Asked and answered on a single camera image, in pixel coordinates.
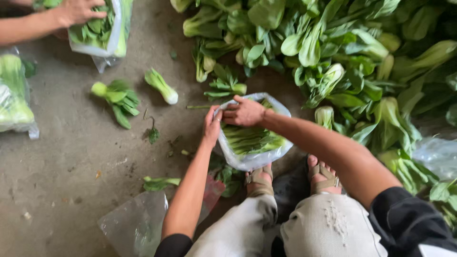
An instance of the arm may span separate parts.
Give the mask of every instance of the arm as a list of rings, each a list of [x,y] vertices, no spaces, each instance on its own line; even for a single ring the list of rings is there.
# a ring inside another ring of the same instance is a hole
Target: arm
[[[224,111],[226,123],[262,126],[315,155],[337,171],[347,192],[366,209],[385,189],[402,186],[367,148],[350,138],[310,121],[275,114],[261,104],[239,96],[235,96],[234,100],[239,104],[228,106],[233,111]]]
[[[41,38],[92,18],[104,18],[106,12],[91,10],[99,5],[105,5],[104,0],[64,0],[58,7],[44,12],[0,19],[0,46]]]
[[[212,106],[205,117],[202,141],[165,216],[162,239],[173,234],[184,234],[189,238],[194,235],[202,208],[209,157],[220,132],[222,111],[219,111],[213,120],[217,108],[218,106]]]

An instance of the foot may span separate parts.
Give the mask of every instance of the foot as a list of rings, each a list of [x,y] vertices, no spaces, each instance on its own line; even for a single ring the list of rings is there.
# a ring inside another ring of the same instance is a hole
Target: foot
[[[268,173],[266,172],[262,172],[260,173],[260,177],[262,177],[263,179],[267,180],[269,182],[269,184],[271,185],[272,184],[272,180],[271,180],[271,177],[270,175],[268,175]],[[248,192],[248,195],[254,191],[256,188],[262,186],[262,184],[259,184],[259,183],[249,183],[246,185],[246,191]]]
[[[316,156],[309,155],[309,157],[308,157],[308,167],[309,167],[309,169],[308,169],[309,170],[308,171],[308,178],[309,178],[309,181],[310,181],[310,184],[311,184],[311,192],[315,192],[314,189],[315,189],[315,186],[316,186],[317,182],[321,182],[321,181],[327,180],[327,178],[324,175],[320,174],[320,173],[318,173],[318,174],[316,174],[314,176],[311,173],[312,168],[315,167],[318,164],[324,166],[325,168],[327,168],[328,171],[330,171],[334,176],[336,176],[336,171],[334,169],[330,168],[330,166],[328,166],[324,162],[319,161]],[[326,188],[321,189],[320,191],[321,192],[334,193],[334,194],[341,194],[341,188],[340,187],[326,187]]]

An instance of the hand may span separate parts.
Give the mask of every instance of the hand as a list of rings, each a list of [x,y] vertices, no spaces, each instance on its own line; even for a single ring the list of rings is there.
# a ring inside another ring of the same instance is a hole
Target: hand
[[[221,131],[221,120],[223,111],[219,110],[216,114],[216,117],[213,118],[214,111],[219,108],[219,105],[213,105],[209,109],[208,114],[205,117],[205,122],[203,124],[203,140],[212,147],[216,146],[216,141],[218,140],[219,133]]]
[[[105,5],[104,0],[63,0],[56,8],[51,9],[58,16],[62,27],[83,24],[90,19],[106,17],[105,11],[92,11],[95,6]]]
[[[233,100],[238,104],[229,104],[227,109],[233,111],[224,111],[224,122],[238,126],[255,126],[258,125],[268,111],[265,107],[256,101],[234,96]]]

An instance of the sandal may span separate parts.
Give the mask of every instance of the sandal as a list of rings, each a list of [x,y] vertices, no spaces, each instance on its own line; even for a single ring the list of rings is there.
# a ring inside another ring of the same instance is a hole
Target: sandal
[[[311,191],[311,195],[317,194],[322,192],[322,189],[328,188],[328,187],[341,187],[341,182],[340,179],[333,175],[327,168],[322,166],[320,163],[318,163],[316,166],[311,168],[311,173],[312,176],[310,177],[309,181],[318,173],[322,174],[324,177],[327,178],[325,181],[320,181],[315,183],[314,190]]]
[[[245,184],[257,183],[259,184],[259,186],[256,189],[249,192],[249,194],[246,197],[257,197],[262,194],[274,195],[273,186],[270,184],[269,181],[260,176],[262,172],[265,172],[268,175],[270,175],[271,180],[273,180],[273,172],[271,171],[271,167],[264,166],[262,168],[254,170],[246,177]]]

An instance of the forearm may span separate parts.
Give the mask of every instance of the forearm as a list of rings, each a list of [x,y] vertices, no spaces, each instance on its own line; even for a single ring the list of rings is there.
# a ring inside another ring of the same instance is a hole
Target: forearm
[[[366,147],[310,121],[266,112],[260,124],[298,145],[336,170],[348,193],[369,208],[387,188],[401,186]]]
[[[193,237],[202,208],[213,145],[202,139],[195,158],[180,183],[164,219],[162,239],[172,234]]]
[[[59,9],[0,19],[0,46],[41,38],[65,27]]]

